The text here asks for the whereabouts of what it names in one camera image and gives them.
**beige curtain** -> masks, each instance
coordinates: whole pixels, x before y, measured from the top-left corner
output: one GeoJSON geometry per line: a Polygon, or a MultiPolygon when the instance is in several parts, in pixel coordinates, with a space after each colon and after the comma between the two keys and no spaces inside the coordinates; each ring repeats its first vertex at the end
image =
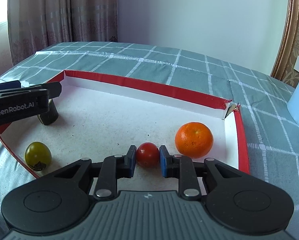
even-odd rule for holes
{"type": "Polygon", "coordinates": [[[117,41],[117,0],[8,0],[13,65],[65,41],[117,41]]]}

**bed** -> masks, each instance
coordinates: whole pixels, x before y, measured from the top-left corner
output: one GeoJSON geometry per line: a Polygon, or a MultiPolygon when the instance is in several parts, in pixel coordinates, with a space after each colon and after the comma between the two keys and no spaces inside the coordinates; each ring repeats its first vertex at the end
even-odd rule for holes
{"type": "MultiPolygon", "coordinates": [[[[115,42],[65,42],[50,46],[14,66],[0,77],[0,82],[39,84],[63,69],[149,80],[239,103],[251,174],[290,194],[294,214],[287,231],[299,239],[299,126],[286,106],[294,88],[206,55],[115,42]]],[[[0,143],[0,206],[9,191],[33,179],[0,143]]],[[[1,213],[0,227],[8,230],[1,213]]]]}

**red cherry tomato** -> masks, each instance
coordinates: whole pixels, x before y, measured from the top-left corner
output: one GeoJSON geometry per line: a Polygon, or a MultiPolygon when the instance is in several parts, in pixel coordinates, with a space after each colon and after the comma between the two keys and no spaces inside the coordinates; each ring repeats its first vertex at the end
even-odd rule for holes
{"type": "Polygon", "coordinates": [[[141,144],[136,152],[136,160],[140,166],[154,167],[159,162],[159,150],[154,143],[141,144]]]}

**red tray rim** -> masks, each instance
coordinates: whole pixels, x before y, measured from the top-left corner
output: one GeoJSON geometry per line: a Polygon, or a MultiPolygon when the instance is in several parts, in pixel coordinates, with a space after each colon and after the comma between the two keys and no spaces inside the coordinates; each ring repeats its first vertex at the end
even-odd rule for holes
{"type": "MultiPolygon", "coordinates": [[[[55,82],[55,81],[60,82],[64,79],[65,75],[68,77],[88,79],[88,80],[133,88],[137,90],[142,90],[150,93],[159,94],[162,96],[180,99],[182,101],[195,103],[198,105],[208,106],[214,109],[225,110],[227,107],[226,104],[231,102],[231,100],[219,98],[216,96],[204,94],[193,90],[165,85],[161,83],[156,83],[156,82],[151,82],[151,81],[146,81],[141,79],[134,79],[130,77],[122,77],[122,76],[115,76],[110,74],[94,73],[94,72],[80,71],[80,70],[63,70],[62,72],[58,73],[53,78],[51,78],[48,82],[55,82]]],[[[250,174],[247,142],[246,142],[243,119],[242,119],[239,105],[234,110],[234,116],[236,122],[237,141],[238,141],[238,169],[247,174],[250,174]]],[[[36,179],[38,179],[40,176],[37,173],[35,173],[33,170],[31,170],[3,141],[1,134],[9,127],[10,124],[11,123],[0,125],[1,143],[29,173],[31,173],[36,179]]]]}

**tangerine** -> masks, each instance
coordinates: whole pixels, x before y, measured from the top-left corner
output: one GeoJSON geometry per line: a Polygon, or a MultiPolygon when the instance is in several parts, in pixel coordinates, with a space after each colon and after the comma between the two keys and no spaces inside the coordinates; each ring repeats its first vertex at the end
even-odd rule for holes
{"type": "Polygon", "coordinates": [[[175,145],[179,153],[194,159],[208,154],[213,142],[211,130],[200,122],[182,125],[175,136],[175,145]]]}

